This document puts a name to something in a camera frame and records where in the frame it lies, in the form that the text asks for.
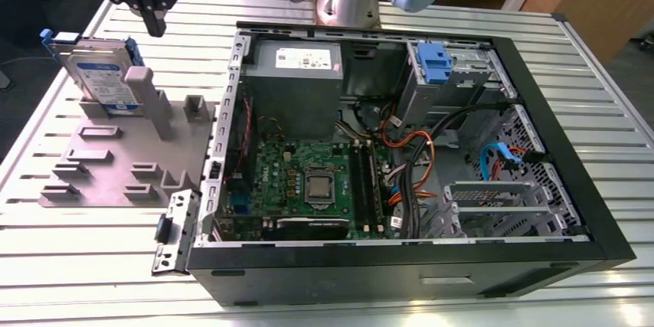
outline label sticker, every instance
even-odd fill
[[[123,73],[115,64],[78,63],[85,85],[95,99],[110,109],[135,110],[139,107],[133,89],[121,80]]]
[[[392,124],[400,128],[401,124],[402,124],[402,120],[400,120],[400,117],[397,117],[396,115],[392,115],[389,116],[389,121],[392,122]]]
[[[400,229],[402,227],[402,218],[401,217],[392,217],[390,218],[390,226],[394,229]]]
[[[276,55],[276,67],[330,70],[333,67],[330,50],[278,49]]]

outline green circuit board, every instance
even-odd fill
[[[384,239],[386,229],[356,226],[349,143],[262,142],[260,144],[256,189],[250,197],[248,216],[234,216],[234,232],[240,240],[258,240],[261,218],[334,217],[350,221],[350,239]],[[388,159],[386,150],[378,157]],[[313,173],[334,176],[334,203],[313,206],[306,202],[308,179]],[[377,211],[382,217],[382,203]]]

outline ram slot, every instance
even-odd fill
[[[356,200],[356,227],[370,227],[370,207],[373,205],[373,187],[370,185],[370,164],[364,154],[365,147],[350,148],[350,181]]]
[[[365,190],[368,192],[366,210],[369,212],[369,224],[373,231],[378,230],[378,170],[376,169],[376,158],[370,152],[369,147],[361,148],[361,159],[365,161]]]

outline aluminum slotted table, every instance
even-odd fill
[[[151,38],[130,10],[106,2],[86,35],[137,39],[170,100],[202,94],[219,101],[237,21],[312,24],[313,18],[312,4],[288,0],[181,0],[166,36]],[[0,166],[2,322],[654,324],[654,135],[569,24],[534,13],[433,7],[408,15],[382,5],[382,27],[513,38],[639,259],[517,299],[223,309],[193,277],[151,277],[163,209],[39,206],[82,115],[81,91],[62,71]]]

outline cpu socket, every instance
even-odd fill
[[[305,172],[305,202],[317,210],[326,210],[337,201],[334,173],[326,171]]]

